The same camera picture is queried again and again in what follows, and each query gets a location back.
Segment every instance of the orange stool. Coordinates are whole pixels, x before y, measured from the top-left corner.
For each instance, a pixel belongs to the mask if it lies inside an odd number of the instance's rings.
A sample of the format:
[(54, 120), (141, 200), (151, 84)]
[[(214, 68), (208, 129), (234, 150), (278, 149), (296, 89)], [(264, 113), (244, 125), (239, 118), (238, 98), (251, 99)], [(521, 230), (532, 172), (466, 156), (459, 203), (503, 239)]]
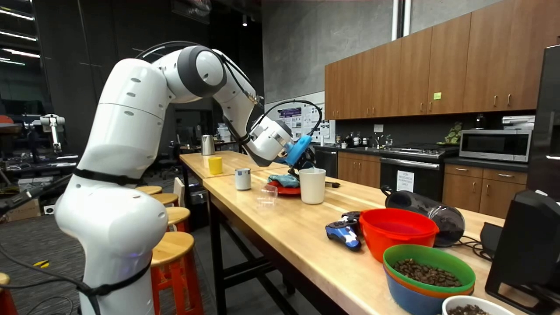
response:
[[(153, 307), (160, 315), (160, 290), (173, 288), (177, 315), (203, 315), (202, 299), (198, 289), (197, 267), (194, 263), (194, 238), (183, 232), (167, 232), (153, 249), (152, 292)], [(161, 272), (169, 266), (170, 274)], [(189, 297), (189, 308), (185, 307), (184, 289)]]
[(136, 187), (136, 190), (144, 192), (146, 194), (157, 194), (160, 193), (163, 188), (161, 188), (160, 186), (141, 186)]
[(165, 208), (167, 210), (167, 225), (177, 226), (177, 231), (188, 232), (189, 223), (187, 219), (190, 216), (190, 211), (183, 207), (169, 207)]
[[(10, 284), (10, 277), (0, 274), (0, 284)], [(0, 289), (0, 314), (17, 315), (16, 306), (13, 303), (12, 295), (8, 290)]]
[(163, 203), (164, 205), (173, 203), (175, 207), (179, 207), (179, 196), (177, 196), (174, 193), (158, 193), (158, 194), (153, 194), (152, 197), (154, 197), (156, 200)]

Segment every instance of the green bowl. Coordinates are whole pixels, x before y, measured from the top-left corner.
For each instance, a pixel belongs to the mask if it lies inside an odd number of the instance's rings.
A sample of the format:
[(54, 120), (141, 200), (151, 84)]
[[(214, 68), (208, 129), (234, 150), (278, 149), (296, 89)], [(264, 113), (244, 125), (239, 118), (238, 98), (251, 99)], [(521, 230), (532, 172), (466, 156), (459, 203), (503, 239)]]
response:
[[(429, 265), (448, 271), (454, 274), (464, 285), (456, 288), (446, 288), (444, 286), (425, 284), (413, 280), (393, 269), (394, 263), (408, 258), (412, 258), (422, 265)], [(383, 253), (383, 263), (387, 270), (403, 281), (430, 291), (460, 293), (472, 288), (476, 280), (474, 271), (464, 261), (439, 249), (427, 246), (404, 244), (389, 247), (385, 253)]]

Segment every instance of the microwave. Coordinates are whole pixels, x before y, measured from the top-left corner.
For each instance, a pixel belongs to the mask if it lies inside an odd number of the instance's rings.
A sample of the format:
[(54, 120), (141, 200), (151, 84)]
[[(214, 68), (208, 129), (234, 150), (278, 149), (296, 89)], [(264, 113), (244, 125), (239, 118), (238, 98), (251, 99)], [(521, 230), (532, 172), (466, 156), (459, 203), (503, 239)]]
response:
[(459, 156), (529, 162), (532, 130), (463, 130)]

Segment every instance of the coffee beans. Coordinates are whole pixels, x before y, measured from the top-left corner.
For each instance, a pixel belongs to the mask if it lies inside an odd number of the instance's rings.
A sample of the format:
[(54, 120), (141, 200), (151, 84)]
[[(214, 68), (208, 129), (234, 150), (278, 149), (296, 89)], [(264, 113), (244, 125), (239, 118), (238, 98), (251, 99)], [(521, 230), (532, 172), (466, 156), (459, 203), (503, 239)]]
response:
[(441, 268), (421, 265), (412, 258), (396, 262), (393, 268), (401, 274), (425, 284), (447, 288), (462, 286), (462, 283), (452, 273)]
[(467, 304), (466, 306), (457, 306), (456, 308), (452, 308), (447, 311), (448, 315), (491, 315), (477, 305), (470, 305)]

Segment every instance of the yellow cup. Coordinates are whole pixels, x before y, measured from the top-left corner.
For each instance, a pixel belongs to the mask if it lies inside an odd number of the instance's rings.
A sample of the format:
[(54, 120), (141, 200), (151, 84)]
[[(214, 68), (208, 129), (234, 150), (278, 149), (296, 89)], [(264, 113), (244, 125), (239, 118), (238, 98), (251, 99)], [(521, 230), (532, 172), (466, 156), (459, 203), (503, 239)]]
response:
[(219, 156), (210, 157), (208, 159), (208, 168), (210, 168), (210, 174), (212, 175), (222, 174), (222, 158)]

